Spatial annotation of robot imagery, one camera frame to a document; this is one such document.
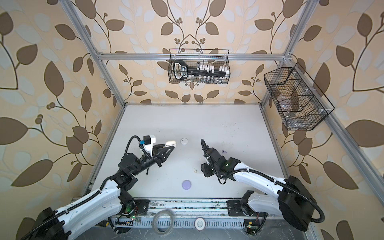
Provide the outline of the white earbud charging case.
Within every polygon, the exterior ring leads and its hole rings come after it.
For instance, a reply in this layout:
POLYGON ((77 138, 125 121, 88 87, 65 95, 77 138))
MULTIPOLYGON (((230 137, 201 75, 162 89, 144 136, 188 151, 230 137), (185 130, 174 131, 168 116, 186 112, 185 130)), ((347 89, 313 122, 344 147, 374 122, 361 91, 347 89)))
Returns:
POLYGON ((189 141, 188 141, 187 138, 182 138, 182 139, 181 139, 181 144, 182 144, 182 145, 187 145, 188 142, 189 142, 189 141))

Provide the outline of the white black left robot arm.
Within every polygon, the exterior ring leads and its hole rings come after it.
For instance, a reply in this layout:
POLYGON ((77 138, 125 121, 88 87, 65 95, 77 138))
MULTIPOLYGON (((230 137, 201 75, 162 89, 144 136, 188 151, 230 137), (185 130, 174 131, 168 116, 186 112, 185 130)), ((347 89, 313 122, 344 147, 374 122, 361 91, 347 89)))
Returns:
POLYGON ((96 224, 121 213, 128 205, 137 212, 129 190, 137 183, 136 176, 154 164, 159 167, 176 147, 176 141, 156 144, 156 138, 132 136, 137 139, 143 155, 138 158, 125 150, 118 171, 105 178, 99 188, 57 210, 43 210, 22 240, 74 240, 96 224))

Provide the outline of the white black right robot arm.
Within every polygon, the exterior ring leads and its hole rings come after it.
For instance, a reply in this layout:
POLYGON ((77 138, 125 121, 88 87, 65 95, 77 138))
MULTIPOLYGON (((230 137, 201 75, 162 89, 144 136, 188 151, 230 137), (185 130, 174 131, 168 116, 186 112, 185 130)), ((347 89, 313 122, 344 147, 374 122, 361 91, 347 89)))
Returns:
POLYGON ((252 169, 238 159, 226 159, 203 139, 201 146, 206 158, 201 170, 206 178, 216 176, 221 185, 225 185, 227 180, 244 183, 267 194, 277 202, 271 204, 272 208, 277 209, 286 222, 302 232, 307 231, 310 222, 325 221, 324 211, 298 178, 274 177, 252 169))

